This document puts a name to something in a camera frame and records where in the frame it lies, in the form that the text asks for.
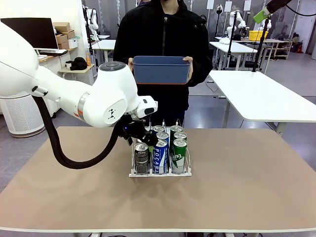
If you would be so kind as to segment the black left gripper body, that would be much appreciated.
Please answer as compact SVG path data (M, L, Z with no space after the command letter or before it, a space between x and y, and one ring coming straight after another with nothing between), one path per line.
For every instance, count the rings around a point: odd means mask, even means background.
M122 138L144 138L146 135L145 121L134 120L130 115L124 115L118 121L118 135Z

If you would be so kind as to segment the person's left hand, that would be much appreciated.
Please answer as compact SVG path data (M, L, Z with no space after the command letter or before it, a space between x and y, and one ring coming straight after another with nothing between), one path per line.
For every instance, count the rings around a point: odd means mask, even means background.
M183 58L183 61L190 63L190 69L189 69L188 79L187 79L187 83L188 83L191 80L192 74L193 74L193 58L186 56Z

